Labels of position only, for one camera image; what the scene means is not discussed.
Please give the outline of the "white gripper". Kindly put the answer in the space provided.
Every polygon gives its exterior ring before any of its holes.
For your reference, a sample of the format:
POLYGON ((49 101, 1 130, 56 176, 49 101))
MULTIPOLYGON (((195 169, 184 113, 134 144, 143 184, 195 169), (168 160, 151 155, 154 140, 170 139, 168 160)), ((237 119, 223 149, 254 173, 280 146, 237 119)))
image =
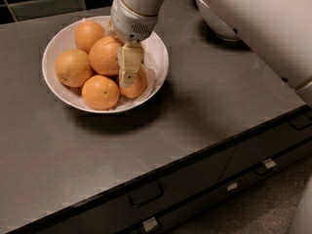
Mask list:
POLYGON ((117 52, 119 85, 123 88, 132 86, 137 78, 144 55, 139 42, 151 35, 158 20, 158 11, 153 0, 113 0, 105 35, 130 41, 117 52))

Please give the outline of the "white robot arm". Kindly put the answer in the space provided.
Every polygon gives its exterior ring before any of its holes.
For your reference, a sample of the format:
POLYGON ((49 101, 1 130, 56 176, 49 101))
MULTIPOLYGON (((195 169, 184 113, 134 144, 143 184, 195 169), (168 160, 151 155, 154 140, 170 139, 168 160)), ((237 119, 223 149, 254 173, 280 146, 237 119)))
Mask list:
MULTIPOLYGON (((113 0, 111 26, 126 42, 119 81, 132 85, 165 0, 113 0)), ((312 106, 312 0, 202 0, 295 93, 312 106)))

